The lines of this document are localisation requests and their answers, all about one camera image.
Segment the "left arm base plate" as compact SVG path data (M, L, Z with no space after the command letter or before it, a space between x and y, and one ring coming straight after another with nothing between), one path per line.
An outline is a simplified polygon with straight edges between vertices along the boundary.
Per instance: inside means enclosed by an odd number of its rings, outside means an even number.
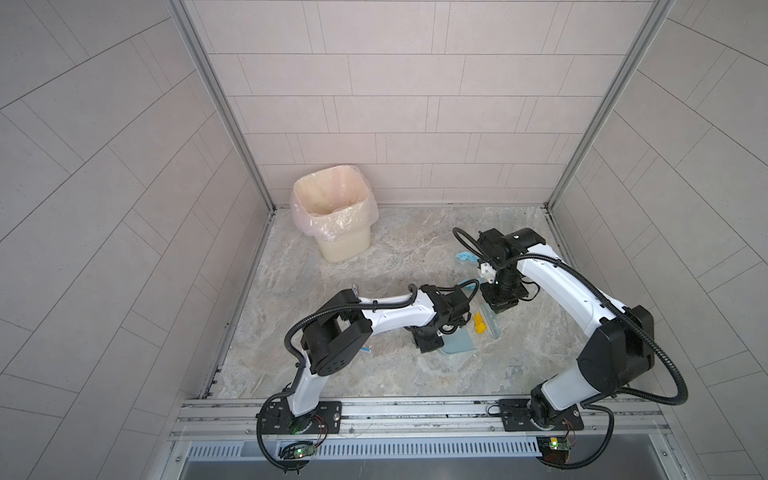
M338 434L342 414L340 401L320 401L311 412L295 416L286 399L270 402L258 416L258 425L267 435Z

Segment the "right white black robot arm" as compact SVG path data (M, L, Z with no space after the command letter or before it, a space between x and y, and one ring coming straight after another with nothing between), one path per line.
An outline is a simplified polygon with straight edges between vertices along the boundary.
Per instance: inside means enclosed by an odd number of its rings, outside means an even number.
M472 238L459 227L454 237L493 271L493 279L479 290L497 312L522 302L523 283L532 281L576 321L587 342L574 365L536 386L531 392L531 419L540 427L580 404L587 406L614 394L627 394L678 406L689 391L678 367L654 339L654 320L642 306L630 308L605 294L583 274L563 261L545 239L530 228L502 234L490 229ZM661 363L676 392L661 396L629 387L629 382Z

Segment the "right circuit board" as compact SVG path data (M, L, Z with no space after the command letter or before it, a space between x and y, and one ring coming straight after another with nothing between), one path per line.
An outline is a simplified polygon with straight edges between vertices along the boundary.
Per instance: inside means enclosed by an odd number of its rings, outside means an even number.
M554 463L565 464L570 456L573 443L566 437L537 437L537 444L541 453L540 460Z

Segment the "left circuit board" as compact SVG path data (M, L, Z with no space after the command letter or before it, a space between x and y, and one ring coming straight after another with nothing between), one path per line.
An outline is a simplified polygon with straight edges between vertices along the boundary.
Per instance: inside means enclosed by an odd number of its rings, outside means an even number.
M279 458L285 461L299 461L313 456L316 451L317 446L313 442L294 442L281 448Z

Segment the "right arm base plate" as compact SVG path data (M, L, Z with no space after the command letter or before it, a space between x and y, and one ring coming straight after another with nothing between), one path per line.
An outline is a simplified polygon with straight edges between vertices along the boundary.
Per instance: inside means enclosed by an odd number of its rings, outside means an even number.
M556 410L545 400L507 398L497 403L506 432L566 432L584 429L578 405Z

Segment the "beige trash bin with bag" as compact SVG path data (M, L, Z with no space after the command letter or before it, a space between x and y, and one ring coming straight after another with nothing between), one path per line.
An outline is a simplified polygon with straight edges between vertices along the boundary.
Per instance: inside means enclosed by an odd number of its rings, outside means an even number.
M326 168L297 180L290 196L295 226L322 257L339 263L370 247L379 209L369 182L352 165Z

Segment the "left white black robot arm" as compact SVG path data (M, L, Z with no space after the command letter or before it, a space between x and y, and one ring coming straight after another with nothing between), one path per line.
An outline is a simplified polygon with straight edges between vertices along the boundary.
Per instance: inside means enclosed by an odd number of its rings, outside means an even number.
M420 352L441 349L444 337L471 319L470 303L479 289L476 279L451 287L411 284L407 294L384 299L362 298L346 289L294 324L284 337L284 347L296 358L296 375L286 388L267 398L257 415L256 439L264 458L285 473L300 472L308 464L298 454L289 459L270 453L263 434L272 407L292 420L311 422L327 378L349 366L372 336L406 330Z

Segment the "aluminium mounting rail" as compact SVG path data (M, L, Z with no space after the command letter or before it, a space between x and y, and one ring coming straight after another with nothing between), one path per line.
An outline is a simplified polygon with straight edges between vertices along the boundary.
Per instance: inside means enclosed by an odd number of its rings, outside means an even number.
M498 401L522 395L454 397L341 398L338 434L267 435L267 440L395 437L541 436L544 432L506 432ZM183 403L170 436L178 440L252 440L258 399L191 400Z

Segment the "upper cyan paper scrap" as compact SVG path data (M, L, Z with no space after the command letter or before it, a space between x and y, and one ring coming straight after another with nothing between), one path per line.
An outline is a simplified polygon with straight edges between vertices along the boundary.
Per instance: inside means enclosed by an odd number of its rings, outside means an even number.
M479 257L471 252L464 251L457 253L455 255L455 258L461 262L473 262L477 263L479 261Z

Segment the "grey-green plastic dustpan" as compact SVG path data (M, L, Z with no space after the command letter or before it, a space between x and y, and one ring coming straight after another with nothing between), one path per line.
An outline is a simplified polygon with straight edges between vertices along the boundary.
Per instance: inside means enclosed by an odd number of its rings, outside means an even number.
M445 355L456 355L476 350L472 338L466 328L458 328L450 335L441 336L443 346L440 352Z

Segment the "grey-green hand brush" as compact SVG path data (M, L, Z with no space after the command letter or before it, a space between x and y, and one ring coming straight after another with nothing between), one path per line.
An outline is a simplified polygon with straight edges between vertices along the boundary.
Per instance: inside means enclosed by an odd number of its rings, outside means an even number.
M483 303L480 306L480 316L482 317L486 330L490 333L491 337L494 340L498 340L501 336L501 329L498 325L497 314L488 304Z

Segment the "circuit board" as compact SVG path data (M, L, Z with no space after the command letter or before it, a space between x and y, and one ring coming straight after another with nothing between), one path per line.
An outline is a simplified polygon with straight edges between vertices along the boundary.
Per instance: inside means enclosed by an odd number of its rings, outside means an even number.
M565 464L570 456L573 443L566 437L537 437L537 444L541 453L540 460L554 463Z
M313 456L316 451L317 446L313 442L294 442L281 448L279 458L285 461L299 461Z

